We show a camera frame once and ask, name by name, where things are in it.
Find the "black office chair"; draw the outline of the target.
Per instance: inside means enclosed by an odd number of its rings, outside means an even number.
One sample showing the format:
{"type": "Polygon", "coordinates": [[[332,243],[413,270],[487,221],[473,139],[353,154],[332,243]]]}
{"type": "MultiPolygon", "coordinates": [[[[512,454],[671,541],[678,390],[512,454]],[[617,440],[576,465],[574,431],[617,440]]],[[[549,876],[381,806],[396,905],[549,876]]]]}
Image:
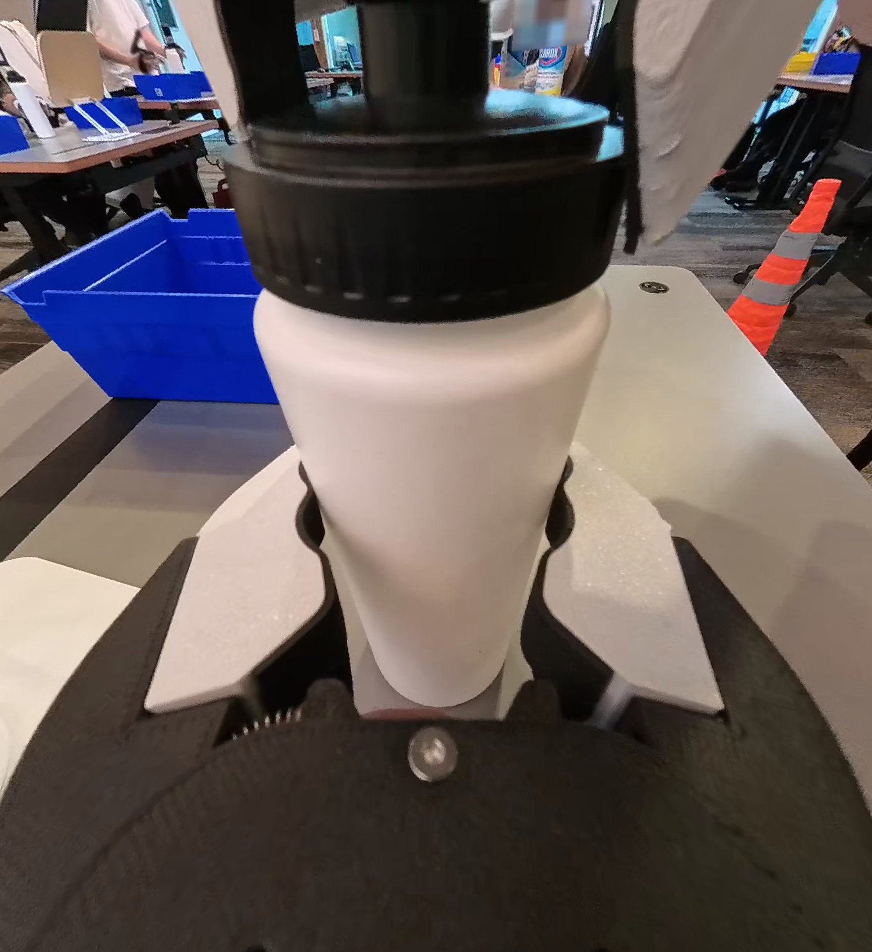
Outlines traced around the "black office chair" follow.
{"type": "MultiPolygon", "coordinates": [[[[842,181],[785,316],[795,312],[798,298],[836,275],[847,279],[872,301],[871,47],[862,47],[847,95],[839,98],[845,101],[839,124],[823,149],[816,150],[810,167],[787,198],[787,208],[796,217],[813,184],[824,178],[842,181]]],[[[751,265],[736,273],[734,283],[745,287],[758,266],[751,265]]],[[[872,310],[865,320],[872,326],[872,310]]]]}

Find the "black bottle lid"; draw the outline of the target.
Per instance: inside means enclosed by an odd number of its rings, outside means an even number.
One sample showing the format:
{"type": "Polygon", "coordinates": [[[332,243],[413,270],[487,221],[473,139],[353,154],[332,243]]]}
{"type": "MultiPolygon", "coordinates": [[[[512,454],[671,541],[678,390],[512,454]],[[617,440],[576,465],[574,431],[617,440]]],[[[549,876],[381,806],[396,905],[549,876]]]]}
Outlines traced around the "black bottle lid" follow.
{"type": "Polygon", "coordinates": [[[362,93],[315,102],[293,2],[216,2],[247,142],[226,163],[264,290],[346,318],[504,316],[606,270],[623,131],[490,89],[486,2],[357,2],[362,93]]]}

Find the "white bottle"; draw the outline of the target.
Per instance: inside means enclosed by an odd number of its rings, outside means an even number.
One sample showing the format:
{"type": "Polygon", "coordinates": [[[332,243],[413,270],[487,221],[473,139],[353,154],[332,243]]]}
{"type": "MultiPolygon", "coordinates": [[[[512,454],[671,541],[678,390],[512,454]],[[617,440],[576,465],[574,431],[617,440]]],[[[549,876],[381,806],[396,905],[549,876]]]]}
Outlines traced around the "white bottle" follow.
{"type": "Polygon", "coordinates": [[[253,327],[387,682],[429,708],[503,665],[610,323],[599,282],[454,323],[262,291],[253,327]]]}

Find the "orange traffic cone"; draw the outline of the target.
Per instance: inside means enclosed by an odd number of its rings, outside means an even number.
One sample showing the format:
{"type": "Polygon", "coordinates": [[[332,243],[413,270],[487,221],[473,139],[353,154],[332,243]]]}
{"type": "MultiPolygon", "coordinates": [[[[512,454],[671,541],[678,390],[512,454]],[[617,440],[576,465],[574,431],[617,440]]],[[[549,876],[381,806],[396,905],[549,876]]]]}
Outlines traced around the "orange traffic cone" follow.
{"type": "Polygon", "coordinates": [[[728,317],[761,356],[782,325],[841,184],[832,178],[813,184],[803,208],[728,308],[728,317]]]}

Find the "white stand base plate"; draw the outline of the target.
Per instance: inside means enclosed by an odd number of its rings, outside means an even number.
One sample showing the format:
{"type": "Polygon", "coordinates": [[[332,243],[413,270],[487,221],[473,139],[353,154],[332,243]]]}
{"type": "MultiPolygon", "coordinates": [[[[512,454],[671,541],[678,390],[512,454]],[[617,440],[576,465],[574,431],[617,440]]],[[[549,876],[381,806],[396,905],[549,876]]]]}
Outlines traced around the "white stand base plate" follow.
{"type": "Polygon", "coordinates": [[[66,681],[139,589],[42,559],[0,563],[0,716],[8,774],[66,681]]]}

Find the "white wipes canister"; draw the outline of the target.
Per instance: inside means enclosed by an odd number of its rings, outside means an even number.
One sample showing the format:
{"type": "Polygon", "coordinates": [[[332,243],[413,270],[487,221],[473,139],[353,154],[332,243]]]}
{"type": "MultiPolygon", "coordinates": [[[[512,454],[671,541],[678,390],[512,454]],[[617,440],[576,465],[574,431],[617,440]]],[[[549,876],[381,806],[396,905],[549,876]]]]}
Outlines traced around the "white wipes canister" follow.
{"type": "Polygon", "coordinates": [[[537,95],[561,96],[570,46],[539,48],[533,91],[537,95]]]}

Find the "wooden top desk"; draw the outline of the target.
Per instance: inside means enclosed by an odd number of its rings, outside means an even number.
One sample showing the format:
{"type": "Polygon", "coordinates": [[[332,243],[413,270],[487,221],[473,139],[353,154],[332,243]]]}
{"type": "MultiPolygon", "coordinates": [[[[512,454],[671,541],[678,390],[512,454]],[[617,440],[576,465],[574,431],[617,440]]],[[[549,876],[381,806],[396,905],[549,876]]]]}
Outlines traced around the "wooden top desk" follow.
{"type": "Polygon", "coordinates": [[[41,212],[41,188],[88,182],[106,194],[181,168],[194,173],[193,165],[206,155],[203,135],[212,131],[218,131],[213,120],[144,121],[131,137],[93,142],[73,126],[60,128],[55,138],[0,155],[0,194],[44,265],[66,250],[41,212]]]}

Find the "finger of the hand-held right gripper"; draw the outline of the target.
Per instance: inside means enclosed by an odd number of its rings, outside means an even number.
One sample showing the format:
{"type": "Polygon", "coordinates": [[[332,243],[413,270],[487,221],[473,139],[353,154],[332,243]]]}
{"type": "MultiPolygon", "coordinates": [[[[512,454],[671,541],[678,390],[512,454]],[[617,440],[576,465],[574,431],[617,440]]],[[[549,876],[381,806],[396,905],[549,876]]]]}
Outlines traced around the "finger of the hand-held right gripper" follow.
{"type": "Polygon", "coordinates": [[[176,2],[212,92],[240,141],[297,133],[312,119],[294,1],[176,2]]]}
{"type": "Polygon", "coordinates": [[[817,6],[618,2],[626,253],[675,230],[797,52],[817,6]]]}

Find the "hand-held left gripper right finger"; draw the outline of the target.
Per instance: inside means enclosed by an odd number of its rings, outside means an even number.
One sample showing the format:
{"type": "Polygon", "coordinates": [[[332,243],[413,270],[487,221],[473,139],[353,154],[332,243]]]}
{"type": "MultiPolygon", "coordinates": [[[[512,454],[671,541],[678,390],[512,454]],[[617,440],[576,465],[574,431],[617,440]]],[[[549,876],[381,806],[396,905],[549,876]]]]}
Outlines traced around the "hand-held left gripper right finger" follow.
{"type": "Polygon", "coordinates": [[[523,655],[564,720],[614,725],[635,700],[725,707],[671,528],[585,446],[569,451],[523,620],[523,655]]]}

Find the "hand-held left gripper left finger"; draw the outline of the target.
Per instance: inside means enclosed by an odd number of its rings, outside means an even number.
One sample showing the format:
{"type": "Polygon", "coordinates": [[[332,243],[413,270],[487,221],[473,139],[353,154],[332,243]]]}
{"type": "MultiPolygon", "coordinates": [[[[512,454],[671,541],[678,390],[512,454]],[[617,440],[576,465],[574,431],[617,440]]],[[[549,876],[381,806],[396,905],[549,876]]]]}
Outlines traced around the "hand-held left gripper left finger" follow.
{"type": "Polygon", "coordinates": [[[320,507],[288,447],[199,530],[144,698],[160,715],[245,693],[315,622],[332,585],[320,507]]]}

